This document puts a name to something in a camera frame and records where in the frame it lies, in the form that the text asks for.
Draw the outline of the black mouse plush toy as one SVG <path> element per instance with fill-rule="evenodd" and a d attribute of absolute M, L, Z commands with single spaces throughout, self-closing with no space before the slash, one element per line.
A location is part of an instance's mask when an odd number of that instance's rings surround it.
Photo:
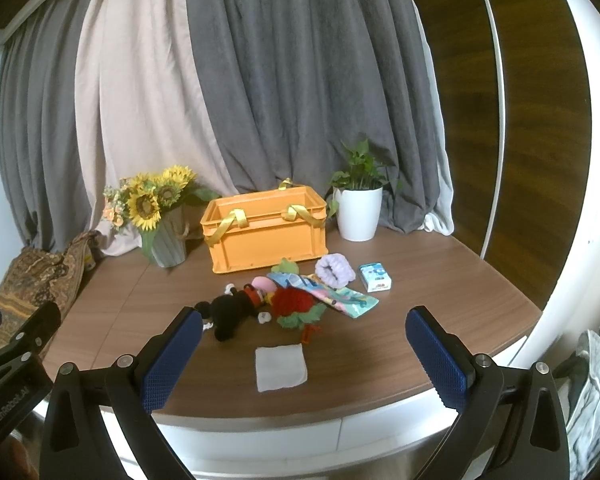
<path fill-rule="evenodd" d="M 204 322 L 212 324 L 213 335 L 219 342 L 235 337 L 236 330 L 246 318 L 256 318 L 265 304 L 266 292 L 251 284 L 242 288 L 227 285 L 224 294 L 211 301 L 199 301 L 194 305 Z"/>

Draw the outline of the pink plush toy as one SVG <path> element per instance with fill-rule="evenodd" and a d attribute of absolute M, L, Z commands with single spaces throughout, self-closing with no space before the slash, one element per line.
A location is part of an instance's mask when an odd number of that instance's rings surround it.
<path fill-rule="evenodd" d="M 252 280 L 251 285 L 261 297 L 262 304 L 270 304 L 271 298 L 278 289 L 277 284 L 267 276 L 256 276 Z"/>

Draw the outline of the orange plastic crate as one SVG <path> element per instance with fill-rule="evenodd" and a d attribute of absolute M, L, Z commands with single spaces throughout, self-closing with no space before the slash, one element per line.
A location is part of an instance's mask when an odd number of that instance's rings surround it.
<path fill-rule="evenodd" d="M 275 190 L 212 200 L 200 224 L 212 271 L 227 274 L 327 255 L 326 220 L 322 196 L 285 180 Z"/>

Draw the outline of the white folded cloth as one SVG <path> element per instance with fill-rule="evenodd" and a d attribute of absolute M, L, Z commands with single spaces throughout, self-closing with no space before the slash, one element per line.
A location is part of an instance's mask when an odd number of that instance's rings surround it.
<path fill-rule="evenodd" d="M 294 388 L 308 380 L 301 344 L 257 348 L 254 356 L 259 392 Z"/>

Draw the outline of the colourful printed cloth pouch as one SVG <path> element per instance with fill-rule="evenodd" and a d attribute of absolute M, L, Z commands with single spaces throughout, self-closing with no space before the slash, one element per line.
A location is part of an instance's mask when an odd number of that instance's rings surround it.
<path fill-rule="evenodd" d="M 362 294 L 362 292 L 356 292 L 347 287 L 340 289 L 330 288 L 314 275 L 270 272 L 268 278 L 278 286 L 304 290 L 318 301 L 327 304 L 349 318 L 359 318 L 379 304 L 377 298 Z"/>

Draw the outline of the green potted plant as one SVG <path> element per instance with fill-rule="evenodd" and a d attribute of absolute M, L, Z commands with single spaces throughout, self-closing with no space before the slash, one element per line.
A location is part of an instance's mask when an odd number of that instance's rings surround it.
<path fill-rule="evenodd" d="M 336 170 L 329 180 L 326 195 L 327 218 L 335 217 L 339 210 L 337 191 L 373 191 L 382 188 L 388 192 L 386 216 L 390 220 L 394 196 L 402 188 L 399 171 L 374 156 L 367 138 L 352 146 L 344 141 L 340 143 L 347 154 L 347 168 Z"/>

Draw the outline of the grey curtain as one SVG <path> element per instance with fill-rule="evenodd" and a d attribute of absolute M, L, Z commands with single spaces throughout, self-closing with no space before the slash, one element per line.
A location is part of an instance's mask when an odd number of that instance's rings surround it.
<path fill-rule="evenodd" d="M 74 71 L 91 0 L 45 0 L 6 41 L 0 170 L 23 243 L 61 250 L 93 229 Z M 291 179 L 329 190 L 340 141 L 364 138 L 402 188 L 387 219 L 450 234 L 453 187 L 434 64 L 414 0 L 186 0 L 213 132 L 237 193 Z"/>

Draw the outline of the blue tissue pack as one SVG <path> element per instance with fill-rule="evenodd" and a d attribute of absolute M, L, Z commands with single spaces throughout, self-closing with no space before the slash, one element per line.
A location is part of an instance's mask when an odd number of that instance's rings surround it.
<path fill-rule="evenodd" d="M 358 268 L 366 292 L 386 292 L 392 287 L 392 278 L 380 262 L 361 264 Z"/>

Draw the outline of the patterned brown cushion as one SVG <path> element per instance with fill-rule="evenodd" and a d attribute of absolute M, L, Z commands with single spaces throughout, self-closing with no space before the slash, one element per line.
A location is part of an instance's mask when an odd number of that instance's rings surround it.
<path fill-rule="evenodd" d="M 64 252 L 26 247 L 12 260 L 0 284 L 0 349 L 39 307 L 53 301 L 65 321 L 83 278 L 96 266 L 100 233 L 78 235 Z"/>

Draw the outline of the beige curtain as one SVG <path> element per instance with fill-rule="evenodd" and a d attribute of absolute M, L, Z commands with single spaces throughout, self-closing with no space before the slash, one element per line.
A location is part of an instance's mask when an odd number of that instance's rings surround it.
<path fill-rule="evenodd" d="M 102 218 L 104 189 L 140 172 L 193 169 L 222 196 L 236 194 L 212 129 L 190 40 L 186 0 L 91 0 L 74 71 L 76 140 L 90 226 L 104 253 L 140 247 Z"/>

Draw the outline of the white plant pot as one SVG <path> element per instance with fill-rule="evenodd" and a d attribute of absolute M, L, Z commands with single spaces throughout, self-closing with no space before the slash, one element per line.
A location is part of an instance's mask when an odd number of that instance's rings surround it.
<path fill-rule="evenodd" d="M 338 204 L 336 217 L 341 237 L 348 242 L 362 243 L 371 240 L 379 223 L 382 188 L 372 190 L 340 190 L 334 199 Z"/>

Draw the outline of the green plush toy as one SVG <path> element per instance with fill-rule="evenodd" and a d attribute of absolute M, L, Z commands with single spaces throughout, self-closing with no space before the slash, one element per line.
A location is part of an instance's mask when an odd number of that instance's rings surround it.
<path fill-rule="evenodd" d="M 272 266 L 272 273 L 299 274 L 300 269 L 298 263 L 289 259 L 283 258 L 279 264 Z"/>

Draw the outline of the red fluffy plush toy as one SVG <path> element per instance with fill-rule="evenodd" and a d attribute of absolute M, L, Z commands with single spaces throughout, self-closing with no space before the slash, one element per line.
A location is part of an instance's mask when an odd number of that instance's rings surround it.
<path fill-rule="evenodd" d="M 326 304 L 318 301 L 305 290 L 279 287 L 268 294 L 268 304 L 276 322 L 286 330 L 298 330 L 302 344 L 310 342 L 313 333 L 320 329 Z"/>

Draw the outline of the sunflower bouquet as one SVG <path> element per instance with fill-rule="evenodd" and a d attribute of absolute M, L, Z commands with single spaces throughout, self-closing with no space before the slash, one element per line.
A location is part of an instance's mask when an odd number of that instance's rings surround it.
<path fill-rule="evenodd" d="M 168 225 L 168 214 L 184 205 L 205 205 L 221 197 L 198 182 L 193 170 L 183 165 L 122 178 L 117 188 L 106 186 L 102 196 L 102 220 L 116 233 L 126 226 L 136 229 L 143 253 L 152 260 L 158 234 Z"/>

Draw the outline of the purple fluffy scrunchie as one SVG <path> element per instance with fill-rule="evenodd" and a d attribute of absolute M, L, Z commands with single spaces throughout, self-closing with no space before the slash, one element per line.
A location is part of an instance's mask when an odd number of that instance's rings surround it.
<path fill-rule="evenodd" d="M 346 287 L 356 279 L 355 270 L 343 254 L 329 254 L 318 259 L 315 263 L 315 275 L 333 289 Z"/>

